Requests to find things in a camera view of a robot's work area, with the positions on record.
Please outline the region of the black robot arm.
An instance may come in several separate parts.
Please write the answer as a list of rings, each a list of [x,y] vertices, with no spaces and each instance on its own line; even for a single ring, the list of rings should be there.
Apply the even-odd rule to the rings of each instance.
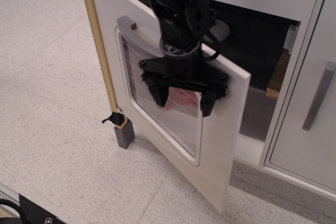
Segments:
[[[226,95],[228,81],[227,74],[208,64],[219,51],[205,56],[201,49],[204,37],[218,45],[211,33],[215,10],[208,0],[147,1],[160,24],[162,55],[139,62],[142,80],[159,106],[165,106],[170,87],[199,92],[203,116],[209,116],[215,101]]]

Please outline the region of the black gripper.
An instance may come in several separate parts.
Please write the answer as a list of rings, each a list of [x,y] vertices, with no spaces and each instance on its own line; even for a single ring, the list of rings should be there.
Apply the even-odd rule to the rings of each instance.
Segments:
[[[142,80],[160,107],[165,106],[170,87],[200,92],[203,117],[210,116],[216,99],[226,96],[228,75],[210,66],[199,51],[186,58],[144,59],[139,67]]]

